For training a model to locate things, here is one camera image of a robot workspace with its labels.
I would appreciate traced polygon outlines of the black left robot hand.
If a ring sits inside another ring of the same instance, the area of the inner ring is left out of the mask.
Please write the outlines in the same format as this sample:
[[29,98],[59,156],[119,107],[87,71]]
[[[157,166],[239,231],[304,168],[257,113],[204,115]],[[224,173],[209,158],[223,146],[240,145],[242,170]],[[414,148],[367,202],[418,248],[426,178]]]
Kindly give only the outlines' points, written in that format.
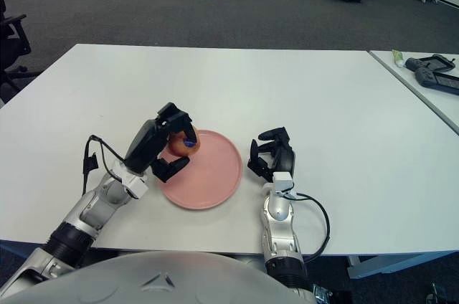
[[151,167],[158,179],[167,182],[189,163],[188,156],[182,156],[171,163],[158,157],[170,137],[181,132],[193,146],[198,144],[197,133],[188,113],[178,109],[173,103],[165,104],[156,118],[147,120],[136,134],[124,158],[126,168],[141,174]]

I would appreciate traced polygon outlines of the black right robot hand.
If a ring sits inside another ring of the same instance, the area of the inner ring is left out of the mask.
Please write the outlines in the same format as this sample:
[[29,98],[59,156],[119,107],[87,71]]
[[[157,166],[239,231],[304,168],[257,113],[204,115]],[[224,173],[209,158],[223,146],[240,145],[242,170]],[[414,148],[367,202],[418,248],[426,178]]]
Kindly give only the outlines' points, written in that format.
[[[288,172],[291,176],[295,168],[295,152],[290,146],[290,137],[285,127],[274,128],[261,133],[257,137],[264,144],[258,145],[252,139],[250,145],[250,158],[247,166],[259,177],[267,182],[273,182],[275,172]],[[260,154],[269,153],[272,158],[271,167],[268,166]]]

